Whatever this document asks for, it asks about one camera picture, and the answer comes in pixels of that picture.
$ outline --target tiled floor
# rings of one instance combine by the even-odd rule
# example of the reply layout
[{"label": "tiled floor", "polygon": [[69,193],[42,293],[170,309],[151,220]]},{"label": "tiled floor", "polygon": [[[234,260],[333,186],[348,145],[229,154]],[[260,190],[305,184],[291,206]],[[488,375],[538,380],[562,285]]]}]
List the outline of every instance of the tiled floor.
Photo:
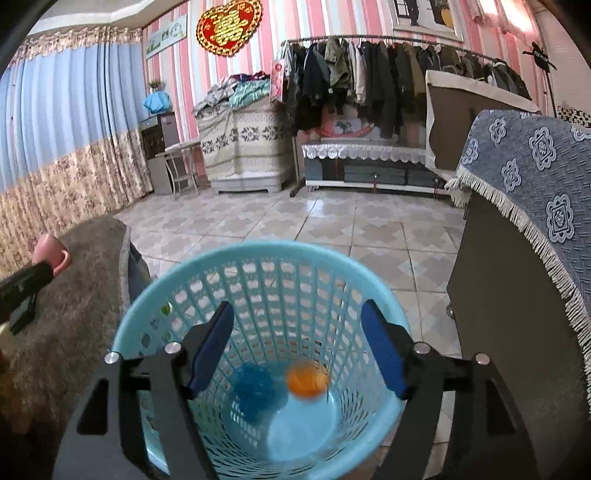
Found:
[{"label": "tiled floor", "polygon": [[[132,241],[152,275],[175,262],[244,239],[286,239],[350,255],[392,289],[415,340],[445,355],[460,354],[455,323],[447,317],[446,286],[462,238],[463,211],[432,198],[351,190],[215,195],[204,190],[177,201],[151,196],[116,215],[132,226]],[[453,396],[443,399],[429,475],[439,471],[449,441]],[[394,432],[348,480],[366,480]]]}]

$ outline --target framed picture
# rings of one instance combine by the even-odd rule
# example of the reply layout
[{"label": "framed picture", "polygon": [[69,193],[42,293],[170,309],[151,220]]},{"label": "framed picture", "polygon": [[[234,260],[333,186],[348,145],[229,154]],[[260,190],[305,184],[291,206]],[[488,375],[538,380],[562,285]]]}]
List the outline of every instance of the framed picture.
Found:
[{"label": "framed picture", "polygon": [[394,30],[463,41],[459,0],[389,0]]},{"label": "framed picture", "polygon": [[164,25],[148,37],[146,59],[153,57],[165,48],[187,37],[187,15]]}]

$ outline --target hanging jacket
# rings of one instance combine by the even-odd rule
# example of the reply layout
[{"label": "hanging jacket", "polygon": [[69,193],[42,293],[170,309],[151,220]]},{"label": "hanging jacket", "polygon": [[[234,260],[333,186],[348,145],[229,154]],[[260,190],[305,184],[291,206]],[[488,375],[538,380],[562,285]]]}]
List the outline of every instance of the hanging jacket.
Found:
[{"label": "hanging jacket", "polygon": [[349,69],[345,60],[345,53],[336,38],[330,38],[326,43],[324,59],[330,70],[330,87],[349,88]]},{"label": "hanging jacket", "polygon": [[492,66],[492,76],[495,79],[496,86],[502,88],[503,90],[507,90],[509,92],[509,85],[505,81],[505,77],[502,74],[501,70],[496,68],[495,65]]},{"label": "hanging jacket", "polygon": [[402,108],[407,112],[414,112],[414,82],[413,72],[410,66],[410,58],[405,48],[396,45],[396,70],[398,72],[398,87],[402,99]]},{"label": "hanging jacket", "polygon": [[398,105],[396,90],[394,87],[394,78],[392,77],[392,71],[390,69],[388,49],[383,41],[379,42],[375,47],[375,58],[384,99],[381,109],[381,118],[378,125],[381,131],[380,137],[392,138],[392,134],[395,131],[400,133],[400,125],[397,125],[397,118],[395,115]]},{"label": "hanging jacket", "polygon": [[370,106],[374,97],[374,51],[373,44],[368,41],[361,43],[361,52],[365,61],[365,105]]},{"label": "hanging jacket", "polygon": [[396,97],[396,108],[394,111],[394,133],[399,135],[402,127],[402,96],[398,85],[398,69],[396,67],[396,48],[392,45],[388,47],[388,63],[390,65],[390,75],[394,84],[394,95]]},{"label": "hanging jacket", "polygon": [[416,47],[415,50],[417,52],[418,64],[423,71],[423,76],[425,76],[427,70],[434,70],[433,59],[427,50],[423,50],[421,47]]},{"label": "hanging jacket", "polygon": [[320,67],[320,71],[322,72],[322,78],[326,83],[330,83],[330,70],[329,66],[324,60],[324,55],[322,55],[318,51],[318,45],[312,45],[310,47],[312,53],[316,56],[316,62],[318,62],[318,66]]},{"label": "hanging jacket", "polygon": [[349,60],[351,62],[350,65],[350,74],[351,80],[349,83],[349,94],[357,100],[356,93],[355,93],[355,86],[357,85],[357,48],[353,45],[353,42],[349,42],[348,44],[348,53],[349,53]]},{"label": "hanging jacket", "polygon": [[515,85],[517,86],[518,95],[521,95],[523,98],[531,100],[530,93],[528,92],[525,82],[523,81],[521,76],[519,76],[519,74],[508,65],[506,65],[505,68],[507,69],[507,73],[513,79]]},{"label": "hanging jacket", "polygon": [[302,98],[302,81],[304,77],[304,61],[306,49],[299,45],[291,45],[287,50],[285,61],[290,72],[287,80],[287,98],[285,100],[285,113],[288,127],[292,135],[298,131],[298,105]]},{"label": "hanging jacket", "polygon": [[310,99],[312,105],[323,103],[327,96],[329,85],[324,80],[322,67],[318,57],[314,54],[315,46],[308,48],[304,61],[304,77],[302,80],[302,95]]},{"label": "hanging jacket", "polygon": [[439,58],[441,60],[441,69],[444,72],[455,73],[456,75],[462,74],[462,62],[460,61],[460,57],[457,56],[455,48],[450,45],[442,45]]},{"label": "hanging jacket", "polygon": [[427,93],[425,75],[421,70],[421,66],[418,64],[414,47],[410,43],[403,43],[402,46],[404,47],[404,50],[406,51],[410,61],[410,69],[413,76],[414,96],[417,98],[419,95],[425,95]]},{"label": "hanging jacket", "polygon": [[476,80],[480,80],[481,82],[485,82],[486,76],[484,75],[484,70],[482,69],[482,65],[480,64],[478,59],[472,54],[466,55],[466,58],[472,64],[472,71],[474,72],[474,78]]},{"label": "hanging jacket", "polygon": [[433,61],[433,70],[441,70],[441,60],[439,60],[439,53],[437,53],[435,47],[429,45],[427,51],[429,52],[429,55],[431,55],[431,60]]},{"label": "hanging jacket", "polygon": [[367,98],[367,75],[366,75],[366,67],[365,67],[365,59],[363,54],[361,53],[360,49],[354,47],[355,57],[357,58],[357,68],[356,70],[356,77],[355,77],[355,95],[357,97],[357,103],[360,105],[365,105],[365,99]]},{"label": "hanging jacket", "polygon": [[474,78],[474,66],[467,56],[462,57],[462,65],[464,65],[464,77]]},{"label": "hanging jacket", "polygon": [[506,90],[518,95],[519,92],[517,89],[517,85],[515,85],[515,82],[510,77],[506,67],[506,63],[504,63],[503,61],[498,61],[494,64],[493,71],[495,71],[501,77],[502,82],[507,86]]}]

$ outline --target coat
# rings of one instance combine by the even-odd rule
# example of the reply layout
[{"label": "coat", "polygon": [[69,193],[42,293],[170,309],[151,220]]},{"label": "coat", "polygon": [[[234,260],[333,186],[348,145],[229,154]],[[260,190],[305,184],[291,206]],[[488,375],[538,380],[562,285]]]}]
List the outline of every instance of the coat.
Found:
[{"label": "coat", "polygon": [[425,74],[421,70],[421,66],[418,64],[416,51],[410,43],[403,43],[402,46],[404,47],[404,50],[406,51],[410,61],[410,69],[413,76],[414,96],[417,98],[419,95],[425,95],[427,93]]},{"label": "coat", "polygon": [[398,72],[398,88],[402,99],[402,108],[414,112],[414,82],[410,66],[410,58],[405,48],[396,45],[396,70]]},{"label": "coat", "polygon": [[444,72],[455,73],[456,75],[462,74],[464,68],[455,48],[450,45],[442,45],[439,58],[441,60],[441,69]]}]

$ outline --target blue plastic basket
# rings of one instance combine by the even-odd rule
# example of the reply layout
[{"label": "blue plastic basket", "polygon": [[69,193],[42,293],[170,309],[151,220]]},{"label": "blue plastic basket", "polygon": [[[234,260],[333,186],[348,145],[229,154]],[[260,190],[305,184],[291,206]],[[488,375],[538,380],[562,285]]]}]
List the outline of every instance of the blue plastic basket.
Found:
[{"label": "blue plastic basket", "polygon": [[[229,301],[231,339],[209,388],[190,403],[218,475],[335,479],[379,446],[402,411],[361,328],[367,299],[408,330],[390,289],[356,261],[297,242],[245,242],[193,258],[151,284],[125,315],[113,350],[151,355]],[[269,421],[248,424],[232,394],[236,369],[297,360],[329,370],[329,395],[291,398]],[[149,393],[140,394],[140,405],[150,460],[168,472]]]}]

